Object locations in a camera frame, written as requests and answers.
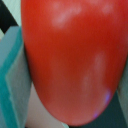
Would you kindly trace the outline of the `gripper teal padded right finger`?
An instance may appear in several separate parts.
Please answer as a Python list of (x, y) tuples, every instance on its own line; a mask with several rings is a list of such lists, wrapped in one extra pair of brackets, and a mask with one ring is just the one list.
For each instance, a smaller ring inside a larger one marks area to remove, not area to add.
[(128, 128), (128, 68), (124, 69), (117, 88), (115, 118), (117, 128)]

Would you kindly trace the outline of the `gripper teal padded left finger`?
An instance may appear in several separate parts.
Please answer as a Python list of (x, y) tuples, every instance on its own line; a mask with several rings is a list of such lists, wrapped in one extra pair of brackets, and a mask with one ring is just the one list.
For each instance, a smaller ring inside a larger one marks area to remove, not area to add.
[(31, 78), (20, 27), (0, 41), (0, 128), (25, 128)]

